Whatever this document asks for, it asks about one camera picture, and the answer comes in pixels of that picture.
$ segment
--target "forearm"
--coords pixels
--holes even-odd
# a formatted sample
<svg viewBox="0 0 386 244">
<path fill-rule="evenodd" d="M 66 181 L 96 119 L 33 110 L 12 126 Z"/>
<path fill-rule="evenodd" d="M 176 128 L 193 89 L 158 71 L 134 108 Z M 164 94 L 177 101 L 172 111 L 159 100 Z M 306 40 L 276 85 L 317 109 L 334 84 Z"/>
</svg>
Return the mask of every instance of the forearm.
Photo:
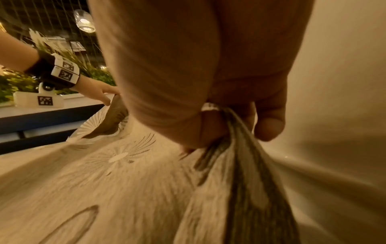
<svg viewBox="0 0 386 244">
<path fill-rule="evenodd" d="M 36 49 L 0 31 L 0 65 L 23 72 L 39 60 Z"/>
</svg>

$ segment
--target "black wristband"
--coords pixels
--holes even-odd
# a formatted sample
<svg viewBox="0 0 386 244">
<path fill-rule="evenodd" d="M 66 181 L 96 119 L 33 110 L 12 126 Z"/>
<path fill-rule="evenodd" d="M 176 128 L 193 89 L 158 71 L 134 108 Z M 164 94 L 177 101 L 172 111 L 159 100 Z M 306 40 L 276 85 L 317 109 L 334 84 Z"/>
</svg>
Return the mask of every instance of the black wristband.
<svg viewBox="0 0 386 244">
<path fill-rule="evenodd" d="M 71 88 L 79 79 L 79 67 L 58 54 L 39 52 L 39 60 L 25 71 L 38 80 L 52 84 L 57 90 Z"/>
</svg>

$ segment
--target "wire mesh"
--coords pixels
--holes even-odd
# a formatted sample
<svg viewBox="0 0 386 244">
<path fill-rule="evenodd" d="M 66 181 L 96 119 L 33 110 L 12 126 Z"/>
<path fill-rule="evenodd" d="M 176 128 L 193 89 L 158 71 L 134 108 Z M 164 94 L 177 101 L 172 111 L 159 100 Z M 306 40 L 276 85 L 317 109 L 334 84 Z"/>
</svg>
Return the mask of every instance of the wire mesh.
<svg viewBox="0 0 386 244">
<path fill-rule="evenodd" d="M 29 43 L 29 29 L 67 43 L 76 55 L 95 67 L 104 66 L 95 33 L 81 31 L 74 11 L 90 12 L 86 0 L 0 0 L 0 23 L 14 37 Z"/>
</svg>

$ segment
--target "patterned cloth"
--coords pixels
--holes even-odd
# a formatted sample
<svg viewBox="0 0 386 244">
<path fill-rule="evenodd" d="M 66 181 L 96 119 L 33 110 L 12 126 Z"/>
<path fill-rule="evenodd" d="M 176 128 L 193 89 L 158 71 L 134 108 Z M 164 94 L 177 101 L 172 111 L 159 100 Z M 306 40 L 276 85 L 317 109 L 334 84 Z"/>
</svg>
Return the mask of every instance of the patterned cloth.
<svg viewBox="0 0 386 244">
<path fill-rule="evenodd" d="M 230 137 L 181 155 L 115 96 L 68 142 L 1 158 L 0 243 L 300 243 L 269 157 L 223 112 Z"/>
</svg>

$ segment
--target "green plant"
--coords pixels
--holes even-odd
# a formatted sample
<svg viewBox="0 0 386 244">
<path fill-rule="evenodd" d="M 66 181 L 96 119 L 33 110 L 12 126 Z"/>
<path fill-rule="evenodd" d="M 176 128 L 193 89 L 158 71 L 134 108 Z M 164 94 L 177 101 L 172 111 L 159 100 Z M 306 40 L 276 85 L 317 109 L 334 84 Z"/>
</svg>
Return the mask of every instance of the green plant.
<svg viewBox="0 0 386 244">
<path fill-rule="evenodd" d="M 113 77 L 107 70 L 98 69 L 87 62 L 83 62 L 70 50 L 59 44 L 53 44 L 40 33 L 30 30 L 31 40 L 35 47 L 47 53 L 58 53 L 61 56 L 69 59 L 79 66 L 80 73 L 84 76 L 95 80 L 100 80 L 109 85 L 115 86 Z M 16 91 L 22 92 L 38 92 L 37 87 L 39 81 L 34 77 L 12 70 L 4 70 L 0 68 L 0 103 L 13 100 L 13 93 Z M 70 89 L 57 90 L 57 94 L 73 94 L 76 93 Z"/>
</svg>

